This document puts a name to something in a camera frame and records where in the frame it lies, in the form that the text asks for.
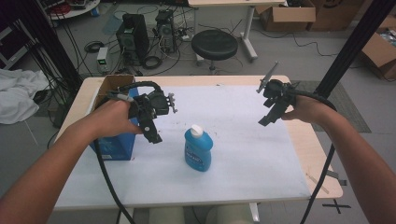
carpet mat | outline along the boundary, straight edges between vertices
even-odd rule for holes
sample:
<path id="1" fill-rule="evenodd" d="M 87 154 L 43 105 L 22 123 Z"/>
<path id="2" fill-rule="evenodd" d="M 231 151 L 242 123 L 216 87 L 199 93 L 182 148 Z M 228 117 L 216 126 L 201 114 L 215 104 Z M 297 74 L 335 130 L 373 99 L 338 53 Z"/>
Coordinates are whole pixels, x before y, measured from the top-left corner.
<path id="1" fill-rule="evenodd" d="M 298 81 L 292 80 L 292 84 L 299 83 L 297 86 L 297 90 L 299 91 L 308 91 L 313 92 L 317 86 L 319 85 L 319 81 Z M 359 133 L 370 133 L 371 130 L 367 125 L 366 121 L 364 121 L 361 113 L 359 112 L 358 108 L 353 104 L 352 100 L 348 96 L 346 90 L 344 89 L 341 83 L 338 83 L 335 88 L 332 90 L 330 97 L 328 98 L 337 108 L 338 113 L 343 115 L 352 126 L 359 132 Z M 312 127 L 316 132 L 324 132 L 323 129 L 316 125 L 312 124 Z"/>

white bottle cap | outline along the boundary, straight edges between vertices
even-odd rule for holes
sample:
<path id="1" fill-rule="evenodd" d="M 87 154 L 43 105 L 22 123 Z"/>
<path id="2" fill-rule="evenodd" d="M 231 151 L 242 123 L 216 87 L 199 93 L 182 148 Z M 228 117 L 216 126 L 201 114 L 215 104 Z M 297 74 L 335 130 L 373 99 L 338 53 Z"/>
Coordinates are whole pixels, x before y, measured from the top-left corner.
<path id="1" fill-rule="evenodd" d="M 201 126 L 192 124 L 192 126 L 191 126 L 192 137 L 199 138 L 202 136 L 203 133 L 204 133 L 204 129 L 201 128 Z"/>

wooden table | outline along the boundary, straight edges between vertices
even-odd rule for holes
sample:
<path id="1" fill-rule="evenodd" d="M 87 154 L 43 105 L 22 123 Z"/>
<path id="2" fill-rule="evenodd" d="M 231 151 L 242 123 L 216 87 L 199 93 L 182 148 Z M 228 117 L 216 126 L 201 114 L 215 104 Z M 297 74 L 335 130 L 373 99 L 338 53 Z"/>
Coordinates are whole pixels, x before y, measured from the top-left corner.
<path id="1" fill-rule="evenodd" d="M 222 85 L 253 85 L 258 87 L 261 76 L 210 76 L 210 77 L 137 77 L 137 81 L 152 80 L 160 86 L 210 86 Z M 282 81 L 289 81 L 284 76 L 273 76 Z M 85 116 L 95 90 L 102 84 L 103 77 L 87 78 L 76 97 L 75 102 L 64 121 L 60 134 L 71 123 Z M 291 142 L 300 161 L 305 180 L 310 192 L 316 186 L 326 155 L 321 147 L 312 126 L 299 120 L 286 121 Z M 327 177 L 318 198 L 339 198 L 343 194 L 337 179 Z"/>
<path id="2" fill-rule="evenodd" d="M 247 10 L 247 21 L 245 26 L 245 32 L 241 33 L 242 43 L 244 44 L 247 52 L 249 54 L 249 59 L 252 62 L 253 60 L 257 59 L 257 53 L 254 50 L 253 46 L 248 39 L 250 33 L 251 22 L 253 20 L 254 14 L 254 7 L 255 6 L 278 6 L 279 4 L 283 4 L 284 1 L 281 0 L 189 0 L 189 5 L 194 7 L 194 34 L 196 34 L 197 27 L 198 27 L 198 20 L 197 20 L 197 9 L 199 7 L 226 7 L 226 6 L 248 6 Z M 197 61 L 202 61 L 203 58 L 197 55 Z"/>

blue box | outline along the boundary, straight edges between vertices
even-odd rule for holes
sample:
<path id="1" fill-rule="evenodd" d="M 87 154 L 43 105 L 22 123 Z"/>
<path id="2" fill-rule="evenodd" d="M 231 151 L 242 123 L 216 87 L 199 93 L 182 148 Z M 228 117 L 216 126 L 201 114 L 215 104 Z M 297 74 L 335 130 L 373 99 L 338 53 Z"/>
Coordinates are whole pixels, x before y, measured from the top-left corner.
<path id="1" fill-rule="evenodd" d="M 106 76 L 105 80 L 99 89 L 96 96 L 94 108 L 106 97 L 107 91 L 114 91 L 118 87 L 130 85 L 134 83 L 133 76 Z M 129 90 L 130 96 L 138 95 L 137 88 Z M 137 125 L 137 118 L 130 119 L 130 121 Z M 99 138 L 99 148 L 102 152 L 104 161 L 129 161 L 132 158 L 132 151 L 134 148 L 134 133 L 121 133 L 113 137 Z M 90 143 L 91 148 L 95 151 L 94 143 Z"/>

person's arm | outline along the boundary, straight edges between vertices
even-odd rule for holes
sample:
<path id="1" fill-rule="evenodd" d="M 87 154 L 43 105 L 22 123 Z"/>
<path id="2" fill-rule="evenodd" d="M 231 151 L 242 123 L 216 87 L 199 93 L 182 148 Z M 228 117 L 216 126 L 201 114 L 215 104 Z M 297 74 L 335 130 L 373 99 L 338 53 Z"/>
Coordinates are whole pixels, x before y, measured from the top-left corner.
<path id="1" fill-rule="evenodd" d="M 343 116 L 316 100 L 299 96 L 295 109 L 282 119 L 320 125 L 330 136 L 369 222 L 396 222 L 396 175 Z"/>
<path id="2" fill-rule="evenodd" d="M 70 125 L 0 199 L 0 223 L 46 223 L 87 145 L 103 136 L 141 133 L 128 120 L 129 103 L 109 101 Z"/>

